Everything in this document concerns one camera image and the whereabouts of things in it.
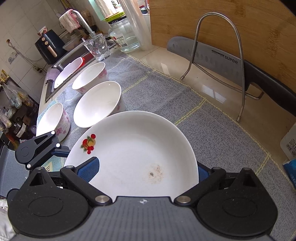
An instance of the metal pivot screw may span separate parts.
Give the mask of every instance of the metal pivot screw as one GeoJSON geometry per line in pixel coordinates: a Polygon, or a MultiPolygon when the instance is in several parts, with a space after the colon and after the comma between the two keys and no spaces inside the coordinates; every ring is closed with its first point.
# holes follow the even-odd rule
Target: metal pivot screw
{"type": "Polygon", "coordinates": [[[96,196],[95,201],[99,202],[99,203],[106,203],[110,200],[110,198],[108,196],[105,195],[100,195],[100,196],[96,196]]]}
{"type": "Polygon", "coordinates": [[[191,198],[188,196],[177,197],[177,202],[179,202],[179,203],[189,203],[190,201],[191,201],[191,198]]]}

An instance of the glass cup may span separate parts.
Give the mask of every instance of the glass cup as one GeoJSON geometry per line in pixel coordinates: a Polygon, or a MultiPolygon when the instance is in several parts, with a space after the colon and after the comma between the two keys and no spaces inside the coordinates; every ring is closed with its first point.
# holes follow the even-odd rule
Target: glass cup
{"type": "Polygon", "coordinates": [[[111,54],[103,34],[98,34],[94,38],[85,41],[84,46],[93,55],[93,57],[99,61],[107,58],[111,54]]]}

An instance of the jar label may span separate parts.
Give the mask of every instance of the jar label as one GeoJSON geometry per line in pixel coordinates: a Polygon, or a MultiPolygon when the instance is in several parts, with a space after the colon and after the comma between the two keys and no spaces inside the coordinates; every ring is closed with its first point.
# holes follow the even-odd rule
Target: jar label
{"type": "Polygon", "coordinates": [[[111,38],[113,39],[113,41],[117,44],[117,46],[119,48],[128,46],[128,43],[127,43],[125,37],[123,36],[123,34],[117,34],[115,36],[111,36],[111,38]]]}

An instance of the kitchen knife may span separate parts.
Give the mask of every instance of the kitchen knife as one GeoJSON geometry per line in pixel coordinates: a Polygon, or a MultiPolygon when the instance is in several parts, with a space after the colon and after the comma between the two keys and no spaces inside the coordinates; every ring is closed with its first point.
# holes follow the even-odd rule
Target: kitchen knife
{"type": "MultiPolygon", "coordinates": [[[[193,43],[194,40],[192,39],[180,36],[173,37],[167,44],[167,50],[190,60],[193,43]]],[[[193,62],[242,86],[241,60],[234,55],[198,42],[193,62]]],[[[244,68],[246,90],[250,83],[257,84],[279,106],[296,116],[296,93],[246,60],[244,60],[244,68]]]]}

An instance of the wooden cutting board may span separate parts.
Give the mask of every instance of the wooden cutting board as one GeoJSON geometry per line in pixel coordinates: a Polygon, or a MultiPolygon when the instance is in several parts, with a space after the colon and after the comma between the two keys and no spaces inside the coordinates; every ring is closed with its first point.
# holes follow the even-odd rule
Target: wooden cutting board
{"type": "MultiPolygon", "coordinates": [[[[174,36],[194,39],[207,12],[226,15],[237,27],[244,58],[296,92],[296,16],[280,0],[150,0],[152,44],[166,48],[174,36]]],[[[233,28],[209,16],[198,41],[239,57],[233,28]]]]}

